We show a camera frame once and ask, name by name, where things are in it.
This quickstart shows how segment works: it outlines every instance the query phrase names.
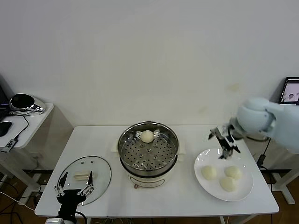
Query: wooden floor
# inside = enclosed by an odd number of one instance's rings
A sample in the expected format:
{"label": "wooden floor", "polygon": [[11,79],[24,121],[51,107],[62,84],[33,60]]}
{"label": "wooden floor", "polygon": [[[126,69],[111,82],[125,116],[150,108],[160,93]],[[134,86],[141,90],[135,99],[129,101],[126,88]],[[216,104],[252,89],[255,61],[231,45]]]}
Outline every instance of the wooden floor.
{"label": "wooden floor", "polygon": [[[40,183],[46,184],[50,175],[42,175],[40,179]],[[266,181],[269,183],[269,175],[264,174]],[[17,178],[8,179],[9,183],[14,185],[17,190],[21,193],[25,190],[26,186]],[[299,224],[299,178],[295,179],[288,185],[288,189],[290,190],[291,194],[293,195],[296,202],[295,205],[288,205],[280,192],[273,192],[273,195],[280,207],[280,211],[276,214],[273,214],[273,224]],[[1,191],[16,197],[15,190],[6,184],[3,184],[1,187]],[[8,197],[0,194],[0,211],[4,209],[6,206],[12,203],[12,200]],[[35,208],[33,203],[33,198],[30,198],[27,206],[31,208]],[[6,213],[11,212],[12,206],[7,208],[5,211]],[[43,224],[45,223],[46,218],[38,217],[34,214],[33,211],[27,209],[24,206],[18,205],[16,203],[14,207],[14,212],[18,212],[22,222],[24,224]],[[0,214],[0,224],[9,224],[10,221],[10,214]],[[236,217],[229,217],[229,223]],[[114,219],[114,220],[106,220],[106,219],[98,219],[93,218],[93,224],[219,224],[220,220],[218,217],[193,217],[193,218],[133,218],[133,219]],[[20,221],[16,215],[12,215],[12,223],[13,224],[20,224]],[[78,219],[77,223],[83,224],[82,219]],[[259,215],[250,221],[247,224],[271,224],[271,216],[270,215]]]}

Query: glass lid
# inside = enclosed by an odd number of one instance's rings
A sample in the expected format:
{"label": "glass lid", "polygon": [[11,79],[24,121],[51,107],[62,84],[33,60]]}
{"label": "glass lid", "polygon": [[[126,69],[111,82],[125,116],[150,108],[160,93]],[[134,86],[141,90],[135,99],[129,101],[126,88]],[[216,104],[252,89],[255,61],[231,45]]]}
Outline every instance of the glass lid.
{"label": "glass lid", "polygon": [[83,206],[97,200],[108,188],[111,180],[111,168],[106,160],[97,156],[87,156],[74,161],[62,172],[57,186],[61,180],[64,182],[66,178],[62,190],[85,189],[90,176],[93,180],[93,191],[84,202],[78,205]]}

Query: pot handle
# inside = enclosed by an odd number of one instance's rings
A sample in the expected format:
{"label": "pot handle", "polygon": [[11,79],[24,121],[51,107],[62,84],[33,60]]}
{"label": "pot handle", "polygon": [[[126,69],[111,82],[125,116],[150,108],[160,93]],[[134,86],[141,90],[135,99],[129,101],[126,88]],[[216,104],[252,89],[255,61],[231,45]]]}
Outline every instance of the pot handle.
{"label": "pot handle", "polygon": [[117,157],[119,157],[120,155],[118,154],[117,144],[118,144],[118,141],[115,141],[115,143],[112,145],[112,148],[110,151],[115,153],[115,155],[117,155]]}
{"label": "pot handle", "polygon": [[184,141],[179,141],[179,146],[178,146],[178,162],[183,162],[185,160],[185,154],[186,154],[186,149],[185,149],[185,143]]}

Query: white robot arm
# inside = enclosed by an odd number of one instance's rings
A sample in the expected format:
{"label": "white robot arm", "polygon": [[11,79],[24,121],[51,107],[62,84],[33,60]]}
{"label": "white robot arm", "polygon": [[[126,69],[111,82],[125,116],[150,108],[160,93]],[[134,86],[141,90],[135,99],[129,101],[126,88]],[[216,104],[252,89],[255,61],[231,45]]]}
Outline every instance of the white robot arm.
{"label": "white robot arm", "polygon": [[217,137],[225,151],[222,158],[231,156],[233,149],[236,149],[233,144],[234,133],[239,136],[260,133],[274,139],[290,152],[299,154],[299,106],[280,105],[264,98],[252,98],[239,107],[236,118],[230,120],[227,129],[231,130],[227,136],[215,128],[211,130],[209,137]]}

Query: computer mouse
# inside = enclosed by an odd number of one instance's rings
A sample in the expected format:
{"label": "computer mouse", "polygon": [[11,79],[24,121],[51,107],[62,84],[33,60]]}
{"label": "computer mouse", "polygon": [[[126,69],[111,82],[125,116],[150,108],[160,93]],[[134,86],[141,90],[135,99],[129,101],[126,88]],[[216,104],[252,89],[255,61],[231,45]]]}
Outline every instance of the computer mouse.
{"label": "computer mouse", "polygon": [[11,121],[5,121],[0,123],[0,137],[6,135],[12,124],[13,123]]}

